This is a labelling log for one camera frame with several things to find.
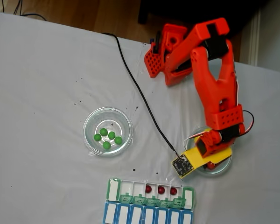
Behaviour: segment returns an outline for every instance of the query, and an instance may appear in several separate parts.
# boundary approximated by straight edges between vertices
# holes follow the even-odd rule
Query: white tablecloth
[[[162,74],[148,75],[149,44],[119,41],[160,128],[182,152],[183,139],[204,125],[193,77],[168,88]],[[219,66],[210,62],[212,71]],[[110,177],[193,186],[195,224],[280,224],[280,73],[236,69],[239,102],[255,125],[236,141],[225,175],[181,181],[113,37],[0,14],[0,224],[101,223]],[[131,146],[114,158],[89,154],[83,142],[85,119],[103,106],[133,123]]]

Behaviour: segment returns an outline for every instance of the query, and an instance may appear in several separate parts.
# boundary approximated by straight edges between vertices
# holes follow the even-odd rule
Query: circuit board
[[[182,159],[176,158],[175,160],[173,160],[172,165],[177,171],[180,178],[183,178],[194,170],[192,164],[187,160],[185,156],[183,156]]]

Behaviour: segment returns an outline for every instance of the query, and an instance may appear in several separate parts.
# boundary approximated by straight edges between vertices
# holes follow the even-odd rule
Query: robotic arm
[[[238,103],[238,82],[232,44],[225,38],[229,32],[226,20],[219,18],[197,24],[184,38],[186,32],[185,27],[166,24],[162,31],[162,40],[160,41],[161,34],[158,33],[156,42],[152,43],[151,49],[145,54],[144,62],[151,78],[163,71],[168,86],[181,82],[193,71],[206,124],[211,130],[189,137],[199,136],[196,148],[200,154],[200,158],[197,158],[185,153],[191,161],[187,165],[192,167],[189,168],[190,173],[195,169],[193,164],[197,160],[213,168],[214,161],[219,163],[226,159],[229,153],[223,151],[226,151],[237,137],[246,134],[252,126],[245,131],[243,110]],[[222,59],[218,80],[214,79],[208,67],[208,61],[215,58]]]

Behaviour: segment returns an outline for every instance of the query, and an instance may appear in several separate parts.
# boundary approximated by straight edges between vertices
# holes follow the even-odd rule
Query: green candy
[[[104,147],[104,149],[109,149],[109,148],[111,147],[110,142],[108,142],[108,141],[104,141],[104,143],[103,143],[103,147]]]
[[[94,135],[94,140],[95,141],[101,141],[101,139],[102,139],[102,136],[100,134],[95,134]]]
[[[115,139],[115,132],[109,132],[108,137],[111,140]]]
[[[99,133],[100,133],[102,136],[107,136],[107,135],[108,135],[108,131],[107,131],[107,129],[105,129],[105,128],[101,128],[101,130],[99,130]]]
[[[117,145],[120,145],[122,143],[122,138],[118,136],[114,139],[114,141]]]

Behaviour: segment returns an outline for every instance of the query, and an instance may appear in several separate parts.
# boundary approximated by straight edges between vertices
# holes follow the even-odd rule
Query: red candy
[[[164,193],[165,193],[165,188],[162,187],[162,186],[159,186],[159,187],[158,187],[158,193],[159,193],[160,195],[164,194]]]
[[[171,188],[170,189],[170,194],[176,195],[177,194],[177,189],[176,188]]]
[[[145,193],[150,193],[151,192],[151,187],[149,185],[146,185],[145,187]]]

